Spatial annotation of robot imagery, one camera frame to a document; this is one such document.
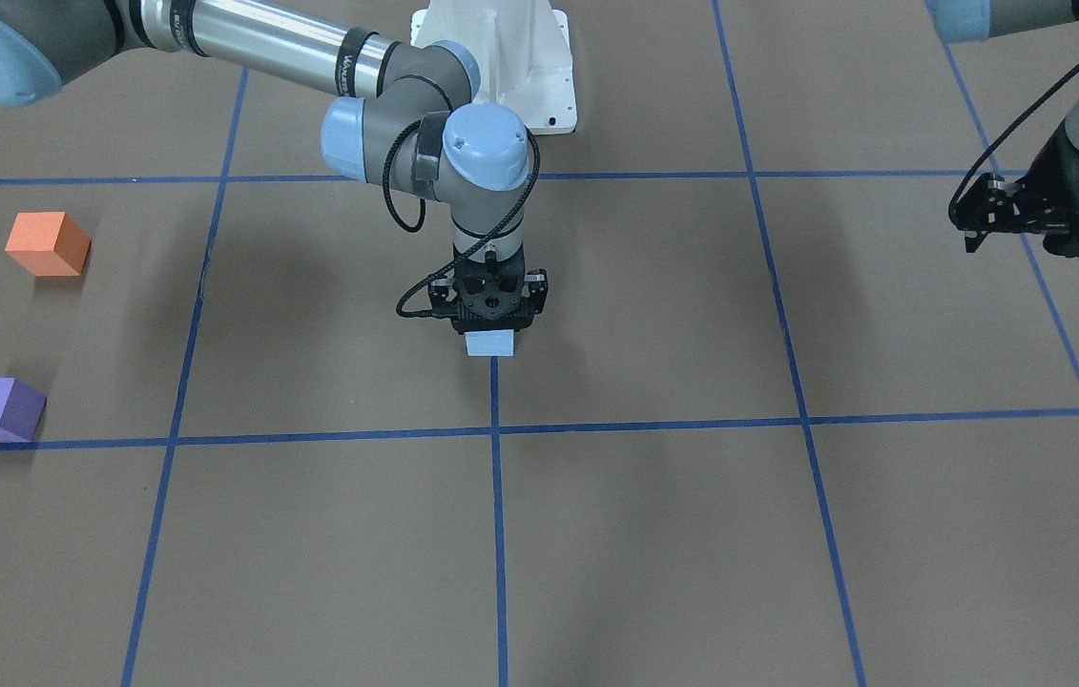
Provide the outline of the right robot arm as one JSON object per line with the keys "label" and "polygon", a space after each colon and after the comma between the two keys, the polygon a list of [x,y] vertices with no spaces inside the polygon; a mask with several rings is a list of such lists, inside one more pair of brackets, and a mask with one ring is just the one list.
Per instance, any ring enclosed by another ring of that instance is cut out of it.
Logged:
{"label": "right robot arm", "polygon": [[39,104],[129,52],[238,66],[308,106],[325,96],[316,142],[331,173],[374,186],[405,232],[442,204],[450,257],[405,290],[399,317],[473,338],[525,330],[545,310],[548,271],[525,260],[540,145],[522,116],[483,99],[488,65],[473,49],[273,1],[0,1],[0,106]]}

